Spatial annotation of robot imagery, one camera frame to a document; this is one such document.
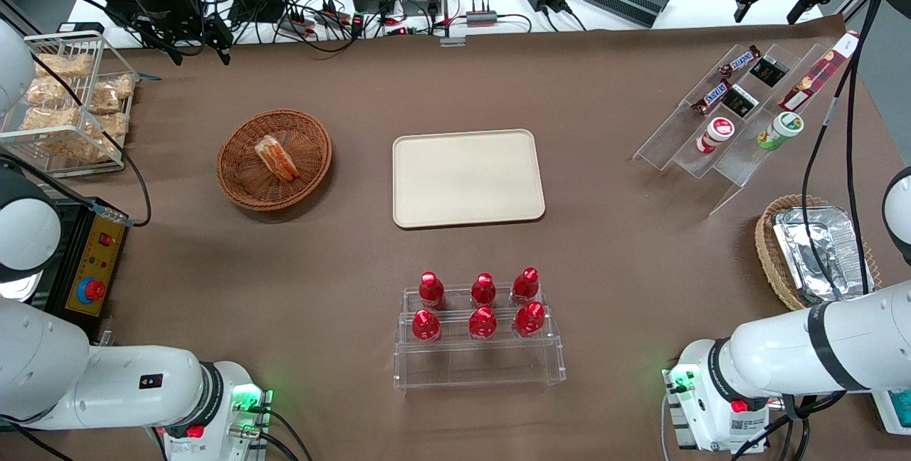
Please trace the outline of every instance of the red bottle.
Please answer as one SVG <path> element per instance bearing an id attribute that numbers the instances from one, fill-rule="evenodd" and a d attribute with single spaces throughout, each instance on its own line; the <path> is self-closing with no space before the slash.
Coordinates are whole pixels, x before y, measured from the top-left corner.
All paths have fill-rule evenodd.
<path id="1" fill-rule="evenodd" d="M 475 308 L 482 306 L 494 306 L 494 298 L 497 297 L 497 287 L 494 286 L 494 279 L 486 272 L 478 276 L 478 281 L 471 286 L 471 303 Z"/>
<path id="2" fill-rule="evenodd" d="M 497 331 L 497 315 L 489 306 L 475 310 L 468 318 L 468 333 L 475 340 L 487 340 Z"/>
<path id="3" fill-rule="evenodd" d="M 513 331 L 522 337 L 528 337 L 539 329 L 544 327 L 544 305 L 540 302 L 533 301 L 515 313 L 513 321 Z"/>
<path id="4" fill-rule="evenodd" d="M 537 296 L 537 269 L 529 267 L 523 270 L 513 282 L 513 289 L 510 292 L 510 302 L 515 306 L 524 306 L 534 301 Z"/>
<path id="5" fill-rule="evenodd" d="M 437 341 L 443 336 L 440 329 L 440 319 L 437 319 L 433 312 L 427 312 L 426 309 L 419 309 L 414 312 L 411 332 L 419 341 Z"/>
<path id="6" fill-rule="evenodd" d="M 432 272 L 425 272 L 421 276 L 421 285 L 417 288 L 421 296 L 421 303 L 426 309 L 435 309 L 442 312 L 446 309 L 446 293 L 443 291 L 443 282 Z"/>

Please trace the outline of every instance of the green led light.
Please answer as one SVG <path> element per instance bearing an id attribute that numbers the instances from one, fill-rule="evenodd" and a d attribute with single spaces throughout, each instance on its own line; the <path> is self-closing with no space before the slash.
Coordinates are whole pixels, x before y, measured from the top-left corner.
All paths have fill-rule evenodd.
<path id="1" fill-rule="evenodd" d="M 260 403 L 260 397 L 263 392 L 253 383 L 241 384 L 235 386 L 231 392 L 231 402 L 240 409 L 250 409 L 250 406 L 256 406 Z"/>

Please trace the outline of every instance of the qr code label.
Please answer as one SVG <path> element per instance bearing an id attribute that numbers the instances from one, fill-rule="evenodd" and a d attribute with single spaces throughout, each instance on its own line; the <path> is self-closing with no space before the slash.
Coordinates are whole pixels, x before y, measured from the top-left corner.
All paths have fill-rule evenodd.
<path id="1" fill-rule="evenodd" d="M 732 435 L 752 435 L 764 426 L 764 413 L 731 413 Z"/>

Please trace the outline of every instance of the acrylic bottle rack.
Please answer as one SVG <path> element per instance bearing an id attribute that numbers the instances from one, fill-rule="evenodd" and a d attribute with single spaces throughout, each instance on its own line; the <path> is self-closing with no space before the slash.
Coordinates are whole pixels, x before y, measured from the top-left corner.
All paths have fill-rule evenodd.
<path id="1" fill-rule="evenodd" d="M 825 55 L 828 49 L 821 45 L 814 45 L 806 55 L 797 57 L 781 46 L 772 45 L 764 54 L 789 69 L 775 86 L 766 85 L 749 72 L 753 63 L 749 63 L 747 68 L 739 70 L 732 78 L 728 78 L 728 82 L 738 85 L 759 102 L 745 117 L 740 117 L 725 107 L 725 104 L 715 105 L 704 116 L 690 108 L 719 84 L 722 79 L 718 73 L 719 66 L 726 65 L 746 51 L 746 47 L 735 45 L 727 55 L 719 59 L 702 81 L 680 101 L 673 114 L 658 127 L 658 130 L 648 138 L 645 144 L 642 144 L 642 147 L 633 156 L 633 159 L 646 160 L 658 171 L 664 171 L 671 164 L 677 164 L 697 179 L 701 179 L 714 169 L 730 180 L 731 188 L 709 215 L 714 214 L 725 203 L 731 201 L 733 196 L 742 191 L 743 186 L 746 186 L 756 170 L 771 155 L 771 151 L 759 147 L 756 137 L 769 126 L 778 114 L 784 112 L 784 109 L 778 106 L 778 101 L 797 82 L 800 82 L 810 67 Z M 810 97 L 795 112 L 800 114 L 812 100 L 813 97 Z M 734 124 L 733 137 L 720 144 L 715 152 L 703 154 L 696 150 L 696 139 L 705 132 L 709 121 L 716 117 L 726 117 L 732 121 Z"/>
<path id="2" fill-rule="evenodd" d="M 418 341 L 411 332 L 414 312 L 421 305 L 417 287 L 406 288 L 396 330 L 396 375 L 394 386 L 402 391 L 414 388 L 490 386 L 506 383 L 560 383 L 566 380 L 563 342 L 553 311 L 543 290 L 536 301 L 544 305 L 544 327 L 528 338 L 512 332 L 518 307 L 508 302 L 511 282 L 498 282 L 493 307 L 497 332 L 488 340 L 473 340 L 468 318 L 475 311 L 471 286 L 446 287 L 446 310 L 434 312 L 439 318 L 439 341 Z"/>

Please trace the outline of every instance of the round wicker basket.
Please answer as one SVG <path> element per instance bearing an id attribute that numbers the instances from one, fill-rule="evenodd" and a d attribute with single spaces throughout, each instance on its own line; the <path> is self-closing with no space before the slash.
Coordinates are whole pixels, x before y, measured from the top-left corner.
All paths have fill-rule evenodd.
<path id="1" fill-rule="evenodd" d="M 828 202 L 807 195 L 806 204 L 807 207 L 823 207 L 828 205 Z M 803 309 L 807 307 L 807 304 L 800 299 L 794 283 L 791 282 L 791 272 L 788 270 L 784 255 L 781 254 L 781 248 L 778 247 L 775 232 L 772 230 L 772 214 L 784 208 L 795 208 L 800 205 L 801 196 L 799 194 L 782 196 L 776 201 L 772 201 L 756 222 L 756 253 L 759 253 L 762 270 L 765 271 L 765 277 L 769 280 L 769 284 L 775 290 L 778 298 L 790 309 Z M 879 278 L 879 269 L 876 267 L 876 262 L 870 254 L 870 247 L 866 243 L 863 243 L 863 256 L 866 257 L 866 263 L 870 267 L 870 274 L 873 276 L 876 288 L 881 287 L 883 282 Z"/>
<path id="2" fill-rule="evenodd" d="M 288 184 L 270 172 L 253 149 L 263 136 L 275 137 L 300 176 Z M 252 211 L 279 211 L 310 195 L 329 170 L 332 143 L 312 115 L 276 109 L 247 120 L 218 151 L 218 184 L 235 204 Z"/>

